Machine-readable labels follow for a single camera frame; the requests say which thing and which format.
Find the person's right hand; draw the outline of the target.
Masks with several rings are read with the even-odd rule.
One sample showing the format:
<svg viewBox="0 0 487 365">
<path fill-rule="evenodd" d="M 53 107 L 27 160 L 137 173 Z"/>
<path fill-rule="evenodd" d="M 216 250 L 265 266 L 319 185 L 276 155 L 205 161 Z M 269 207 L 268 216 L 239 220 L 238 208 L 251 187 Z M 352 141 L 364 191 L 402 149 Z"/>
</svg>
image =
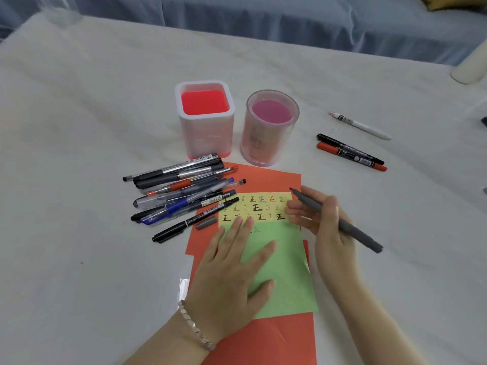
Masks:
<svg viewBox="0 0 487 365">
<path fill-rule="evenodd" d="M 327 197 L 326 194 L 305 185 L 301 186 L 301 192 L 321 204 Z M 339 204 L 338 207 L 339 218 L 351 222 Z M 320 233 L 321 213 L 315 212 L 299 200 L 289 201 L 285 212 L 292 223 L 308 229 L 315 236 L 315 258 L 318 271 L 334 298 L 359 284 L 355 241 L 352 237 L 339 230 L 338 233 Z"/>
</svg>

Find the person's left hand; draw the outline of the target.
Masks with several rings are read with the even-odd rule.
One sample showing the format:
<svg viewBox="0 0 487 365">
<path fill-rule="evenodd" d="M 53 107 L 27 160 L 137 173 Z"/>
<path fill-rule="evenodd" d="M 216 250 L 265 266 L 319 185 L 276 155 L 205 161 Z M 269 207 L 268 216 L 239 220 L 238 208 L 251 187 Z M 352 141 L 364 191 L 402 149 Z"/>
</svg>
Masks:
<svg viewBox="0 0 487 365">
<path fill-rule="evenodd" d="M 255 275 L 276 251 L 271 241 L 246 262 L 238 258 L 238 233 L 245 221 L 237 217 L 227 230 L 224 261 L 199 263 L 185 299 L 192 321 L 213 344 L 247 326 L 265 305 L 249 305 L 248 289 Z"/>
</svg>

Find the green paper sheet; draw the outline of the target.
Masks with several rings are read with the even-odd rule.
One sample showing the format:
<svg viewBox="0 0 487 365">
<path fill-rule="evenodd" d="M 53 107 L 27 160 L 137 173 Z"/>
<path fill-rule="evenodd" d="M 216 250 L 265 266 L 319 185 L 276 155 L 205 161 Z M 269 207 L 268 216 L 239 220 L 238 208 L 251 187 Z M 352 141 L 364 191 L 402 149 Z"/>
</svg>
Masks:
<svg viewBox="0 0 487 365">
<path fill-rule="evenodd" d="M 276 287 L 255 319 L 316 312 L 318 304 L 299 226 L 288 221 L 256 222 L 241 262 L 248 261 L 272 240 L 277 249 L 255 275 L 248 292 L 252 295 L 268 280 L 275 281 Z"/>
</svg>

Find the grey pen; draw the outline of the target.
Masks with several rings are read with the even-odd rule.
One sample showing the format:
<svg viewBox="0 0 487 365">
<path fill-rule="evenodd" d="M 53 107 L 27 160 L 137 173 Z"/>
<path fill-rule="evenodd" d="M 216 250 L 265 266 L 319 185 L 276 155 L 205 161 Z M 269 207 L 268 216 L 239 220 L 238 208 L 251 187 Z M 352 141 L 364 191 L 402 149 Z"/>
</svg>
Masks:
<svg viewBox="0 0 487 365">
<path fill-rule="evenodd" d="M 317 213 L 321 213 L 322 204 L 315 199 L 305 195 L 299 190 L 294 188 L 289 188 L 289 190 L 301 201 L 304 205 L 309 207 L 310 209 L 314 210 Z M 381 253 L 383 251 L 383 246 L 376 242 L 372 237 L 367 235 L 366 233 L 362 232 L 362 230 L 358 229 L 348 221 L 339 218 L 338 220 L 338 229 L 339 231 L 349 235 L 356 239 L 357 242 L 361 243 L 363 246 L 367 247 L 368 249 L 374 251 L 375 253 Z"/>
</svg>

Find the person's right forearm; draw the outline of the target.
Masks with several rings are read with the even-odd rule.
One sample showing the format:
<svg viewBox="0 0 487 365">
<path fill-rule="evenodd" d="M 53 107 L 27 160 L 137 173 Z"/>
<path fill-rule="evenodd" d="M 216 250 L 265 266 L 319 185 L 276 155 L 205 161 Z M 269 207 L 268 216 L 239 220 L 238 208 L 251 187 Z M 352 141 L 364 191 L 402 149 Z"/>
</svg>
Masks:
<svg viewBox="0 0 487 365">
<path fill-rule="evenodd" d="M 355 275 L 321 275 L 364 365 L 430 365 Z"/>
</svg>

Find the yellow paper with written characters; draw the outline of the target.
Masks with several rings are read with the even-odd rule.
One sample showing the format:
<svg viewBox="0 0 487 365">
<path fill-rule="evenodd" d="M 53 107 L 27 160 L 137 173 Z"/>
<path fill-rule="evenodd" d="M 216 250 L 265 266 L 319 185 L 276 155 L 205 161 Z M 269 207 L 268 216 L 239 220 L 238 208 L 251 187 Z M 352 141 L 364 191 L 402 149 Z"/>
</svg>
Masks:
<svg viewBox="0 0 487 365">
<path fill-rule="evenodd" d="M 253 192 L 235 195 L 238 202 L 224 208 L 218 213 L 218 226 L 230 226 L 235 218 L 242 217 L 243 221 L 253 218 L 254 222 L 286 221 L 287 202 L 292 200 L 288 192 Z"/>
</svg>

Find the red paper sheet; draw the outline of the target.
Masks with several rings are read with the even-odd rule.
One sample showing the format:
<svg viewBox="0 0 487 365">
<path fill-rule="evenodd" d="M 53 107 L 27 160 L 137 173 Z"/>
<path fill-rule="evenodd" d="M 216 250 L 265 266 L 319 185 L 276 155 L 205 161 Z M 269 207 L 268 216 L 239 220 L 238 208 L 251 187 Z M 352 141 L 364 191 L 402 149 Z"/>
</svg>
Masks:
<svg viewBox="0 0 487 365">
<path fill-rule="evenodd" d="M 237 194 L 288 192 L 300 188 L 301 175 L 251 165 L 239 165 L 235 181 Z M 192 227 L 186 254 L 194 256 L 191 278 L 202 259 L 218 223 L 202 231 Z M 303 240 L 309 266 L 308 241 Z M 314 313 L 254 319 L 235 335 L 222 341 L 202 365 L 317 365 Z"/>
</svg>

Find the red marker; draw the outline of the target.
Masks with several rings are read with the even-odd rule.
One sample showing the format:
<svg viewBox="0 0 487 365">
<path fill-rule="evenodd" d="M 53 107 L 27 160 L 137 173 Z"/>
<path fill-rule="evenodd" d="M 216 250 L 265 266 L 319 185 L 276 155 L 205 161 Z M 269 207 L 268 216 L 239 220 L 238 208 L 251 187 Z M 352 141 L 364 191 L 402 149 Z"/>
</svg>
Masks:
<svg viewBox="0 0 487 365">
<path fill-rule="evenodd" d="M 334 155 L 337 155 L 339 157 L 342 157 L 344 159 L 348 159 L 350 161 L 354 161 L 356 163 L 359 163 L 359 164 L 362 164 L 364 166 L 367 166 L 367 167 L 370 167 L 372 169 L 375 169 L 375 170 L 378 170 L 378 171 L 381 171 L 381 172 L 386 172 L 387 171 L 387 167 L 384 166 L 384 165 L 380 165 L 374 161 L 371 161 L 369 159 L 366 159 L 366 158 L 363 158 L 361 156 L 357 156 L 349 151 L 346 151 L 346 150 L 343 150 L 343 149 L 340 149 L 340 148 L 337 148 L 337 147 L 333 147 L 331 145 L 328 145 L 328 144 L 325 144 L 323 142 L 318 142 L 316 147 L 322 151 L 326 151 L 328 153 L 332 153 Z"/>
</svg>

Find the black marker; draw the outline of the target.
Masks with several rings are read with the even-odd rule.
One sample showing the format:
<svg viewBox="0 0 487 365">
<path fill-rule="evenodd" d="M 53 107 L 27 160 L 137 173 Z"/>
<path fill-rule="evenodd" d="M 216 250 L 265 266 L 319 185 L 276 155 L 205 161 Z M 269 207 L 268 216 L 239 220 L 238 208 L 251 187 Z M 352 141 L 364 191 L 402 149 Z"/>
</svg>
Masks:
<svg viewBox="0 0 487 365">
<path fill-rule="evenodd" d="M 322 142 L 322 143 L 325 143 L 325 144 L 331 145 L 333 147 L 337 147 L 337 148 L 340 148 L 342 150 L 348 151 L 348 152 L 353 153 L 355 155 L 358 155 L 358 156 L 360 156 L 362 158 L 365 158 L 365 159 L 368 159 L 370 161 L 373 161 L 373 162 L 375 162 L 375 163 L 377 163 L 379 165 L 384 165 L 385 164 L 384 161 L 382 161 L 382 160 L 380 160 L 380 159 L 378 159 L 376 157 L 373 157 L 373 156 L 371 156 L 371 155 L 369 155 L 369 154 L 367 154 L 365 152 L 362 152 L 362 151 L 360 151 L 360 150 L 358 150 L 358 149 L 356 149 L 354 147 L 350 147 L 350 146 L 344 144 L 341 141 L 338 141 L 338 140 L 333 139 L 332 137 L 329 137 L 329 136 L 326 136 L 324 134 L 320 134 L 319 133 L 319 134 L 316 135 L 316 138 L 320 142 Z"/>
</svg>

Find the white pen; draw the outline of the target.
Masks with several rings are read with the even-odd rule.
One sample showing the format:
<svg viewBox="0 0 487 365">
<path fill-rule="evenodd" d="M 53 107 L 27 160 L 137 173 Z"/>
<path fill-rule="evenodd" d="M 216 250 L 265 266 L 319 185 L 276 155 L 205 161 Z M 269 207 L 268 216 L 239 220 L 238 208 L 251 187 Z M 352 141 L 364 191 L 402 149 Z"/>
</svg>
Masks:
<svg viewBox="0 0 487 365">
<path fill-rule="evenodd" d="M 330 111 L 328 114 L 332 118 L 334 118 L 334 119 L 336 119 L 338 121 L 344 122 L 344 123 L 346 123 L 348 125 L 351 125 L 351 126 L 353 126 L 355 128 L 358 128 L 358 129 L 360 129 L 360 130 L 362 130 L 362 131 L 364 131 L 364 132 L 366 132 L 368 134 L 371 134 L 371 135 L 373 135 L 373 136 L 375 136 L 377 138 L 380 138 L 382 140 L 387 140 L 387 141 L 392 140 L 392 137 L 390 135 L 388 135 L 385 132 L 382 132 L 382 131 L 380 131 L 380 130 L 378 130 L 376 128 L 373 128 L 373 127 L 370 127 L 370 126 L 368 126 L 366 124 L 363 124 L 362 122 L 358 122 L 358 121 L 352 120 L 349 117 L 346 117 L 344 115 L 341 115 L 341 114 L 339 114 L 337 112 L 333 112 L 333 111 Z"/>
</svg>

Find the white tablecloth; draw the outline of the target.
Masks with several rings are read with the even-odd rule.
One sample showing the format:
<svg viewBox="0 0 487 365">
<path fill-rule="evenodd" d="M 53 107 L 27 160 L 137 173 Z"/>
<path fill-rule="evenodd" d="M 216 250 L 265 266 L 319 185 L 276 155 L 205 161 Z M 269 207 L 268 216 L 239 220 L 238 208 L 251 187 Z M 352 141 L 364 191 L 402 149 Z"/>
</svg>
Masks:
<svg viewBox="0 0 487 365">
<path fill-rule="evenodd" d="M 130 221 L 122 178 L 186 159 L 174 88 L 218 79 L 235 103 L 296 100 L 274 169 L 336 195 L 384 246 L 361 274 L 423 356 L 487 365 L 487 79 L 321 48 L 84 17 L 37 14 L 0 44 L 0 365 L 121 363 L 176 311 L 189 232 Z M 392 137 L 332 118 L 337 112 Z M 316 147 L 324 134 L 385 162 L 381 172 Z"/>
</svg>

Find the blue sofa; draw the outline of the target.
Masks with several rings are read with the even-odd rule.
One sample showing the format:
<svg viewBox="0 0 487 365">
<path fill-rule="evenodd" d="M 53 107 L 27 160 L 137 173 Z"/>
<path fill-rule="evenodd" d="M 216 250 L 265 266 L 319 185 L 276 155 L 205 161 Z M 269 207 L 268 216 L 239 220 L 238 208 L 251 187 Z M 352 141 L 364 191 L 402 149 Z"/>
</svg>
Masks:
<svg viewBox="0 0 487 365">
<path fill-rule="evenodd" d="M 421 0 L 74 0 L 82 15 L 456 66 L 487 40 L 487 7 Z"/>
</svg>

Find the white cylinder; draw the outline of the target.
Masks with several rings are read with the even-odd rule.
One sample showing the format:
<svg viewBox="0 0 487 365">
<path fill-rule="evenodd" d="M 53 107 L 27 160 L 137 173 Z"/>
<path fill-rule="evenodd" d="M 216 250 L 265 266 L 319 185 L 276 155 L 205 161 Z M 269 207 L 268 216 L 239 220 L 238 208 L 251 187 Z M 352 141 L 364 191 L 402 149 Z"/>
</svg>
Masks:
<svg viewBox="0 0 487 365">
<path fill-rule="evenodd" d="M 487 41 L 454 67 L 449 75 L 463 85 L 475 84 L 483 79 L 487 75 Z"/>
</svg>

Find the yellow cushion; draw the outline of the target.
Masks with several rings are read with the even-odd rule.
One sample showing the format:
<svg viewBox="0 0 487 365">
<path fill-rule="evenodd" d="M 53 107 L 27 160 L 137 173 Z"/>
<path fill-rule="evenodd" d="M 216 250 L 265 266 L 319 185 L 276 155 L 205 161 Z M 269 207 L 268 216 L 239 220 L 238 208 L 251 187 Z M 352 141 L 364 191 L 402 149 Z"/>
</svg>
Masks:
<svg viewBox="0 0 487 365">
<path fill-rule="evenodd" d="M 487 7 L 487 0 L 421 0 L 428 11 L 473 9 Z"/>
</svg>

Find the clear glass container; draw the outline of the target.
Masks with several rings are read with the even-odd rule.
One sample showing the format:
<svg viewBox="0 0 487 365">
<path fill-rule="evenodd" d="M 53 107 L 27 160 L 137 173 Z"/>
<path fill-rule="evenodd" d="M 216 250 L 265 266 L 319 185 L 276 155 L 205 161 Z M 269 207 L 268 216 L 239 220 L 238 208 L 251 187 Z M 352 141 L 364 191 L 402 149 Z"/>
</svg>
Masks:
<svg viewBox="0 0 487 365">
<path fill-rule="evenodd" d="M 83 17 L 75 0 L 36 0 L 46 19 L 61 29 L 79 23 Z"/>
</svg>

